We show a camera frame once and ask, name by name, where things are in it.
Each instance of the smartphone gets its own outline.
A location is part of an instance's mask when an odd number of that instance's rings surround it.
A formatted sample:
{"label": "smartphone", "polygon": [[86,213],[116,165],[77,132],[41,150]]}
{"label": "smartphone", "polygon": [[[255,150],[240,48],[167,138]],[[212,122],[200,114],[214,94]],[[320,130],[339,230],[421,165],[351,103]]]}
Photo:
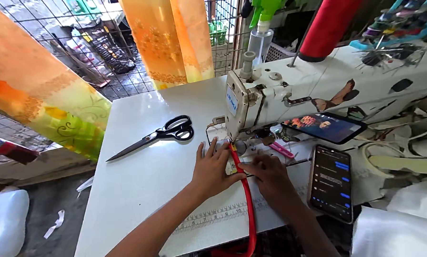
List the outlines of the smartphone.
{"label": "smartphone", "polygon": [[331,113],[293,118],[282,122],[282,126],[335,144],[347,143],[367,128],[363,122]]}
{"label": "smartphone", "polygon": [[317,144],[313,147],[307,203],[342,222],[353,222],[351,157]]}

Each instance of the chat screen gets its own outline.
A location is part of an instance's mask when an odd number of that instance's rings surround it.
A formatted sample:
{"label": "chat screen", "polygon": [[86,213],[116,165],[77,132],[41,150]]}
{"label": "chat screen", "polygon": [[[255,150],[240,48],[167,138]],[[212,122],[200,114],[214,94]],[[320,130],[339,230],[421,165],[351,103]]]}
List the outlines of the chat screen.
{"label": "chat screen", "polygon": [[352,219],[350,156],[317,146],[313,163],[310,203],[331,215]]}

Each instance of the measuring tape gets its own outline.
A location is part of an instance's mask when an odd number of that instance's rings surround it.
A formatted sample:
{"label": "measuring tape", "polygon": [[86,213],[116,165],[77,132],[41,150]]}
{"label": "measuring tape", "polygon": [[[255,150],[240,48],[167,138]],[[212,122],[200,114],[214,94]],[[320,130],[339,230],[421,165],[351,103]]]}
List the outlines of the measuring tape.
{"label": "measuring tape", "polygon": [[[263,197],[253,198],[253,207],[255,213],[269,208]],[[176,228],[176,230],[174,230],[174,232],[172,232],[172,235],[196,230],[242,216],[248,216],[246,201],[224,206],[216,210],[191,214]]]}

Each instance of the green spray nozzle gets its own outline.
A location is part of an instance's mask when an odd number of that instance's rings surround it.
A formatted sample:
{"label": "green spray nozzle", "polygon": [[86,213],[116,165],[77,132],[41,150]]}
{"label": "green spray nozzle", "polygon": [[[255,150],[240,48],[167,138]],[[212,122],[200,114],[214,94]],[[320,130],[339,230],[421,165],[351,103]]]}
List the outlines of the green spray nozzle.
{"label": "green spray nozzle", "polygon": [[285,5],[286,0],[252,0],[251,5],[255,7],[253,18],[251,19],[250,28],[258,24],[258,21],[272,20],[276,10]]}

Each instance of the spray bottle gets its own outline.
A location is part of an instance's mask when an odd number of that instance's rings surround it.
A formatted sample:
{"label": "spray bottle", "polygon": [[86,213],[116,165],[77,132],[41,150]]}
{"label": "spray bottle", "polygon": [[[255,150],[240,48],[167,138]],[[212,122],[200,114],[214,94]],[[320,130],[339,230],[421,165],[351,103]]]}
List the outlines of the spray bottle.
{"label": "spray bottle", "polygon": [[251,5],[255,7],[255,13],[251,19],[250,28],[256,25],[257,28],[251,31],[248,51],[256,54],[253,66],[266,60],[274,36],[274,32],[269,28],[271,20],[275,11],[283,8],[285,2],[286,0],[252,0]]}

